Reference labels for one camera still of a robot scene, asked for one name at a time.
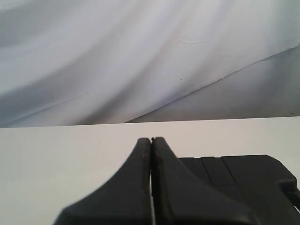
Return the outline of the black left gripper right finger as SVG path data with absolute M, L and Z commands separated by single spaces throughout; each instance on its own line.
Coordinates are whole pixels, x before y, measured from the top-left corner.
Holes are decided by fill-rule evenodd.
M 248 206 L 194 176 L 162 137 L 152 139 L 151 184 L 158 225 L 258 223 L 258 217 Z

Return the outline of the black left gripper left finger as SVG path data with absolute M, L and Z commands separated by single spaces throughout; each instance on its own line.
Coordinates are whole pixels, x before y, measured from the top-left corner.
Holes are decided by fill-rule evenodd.
M 150 225 L 150 149 L 140 138 L 120 169 L 100 188 L 65 207 L 56 225 Z

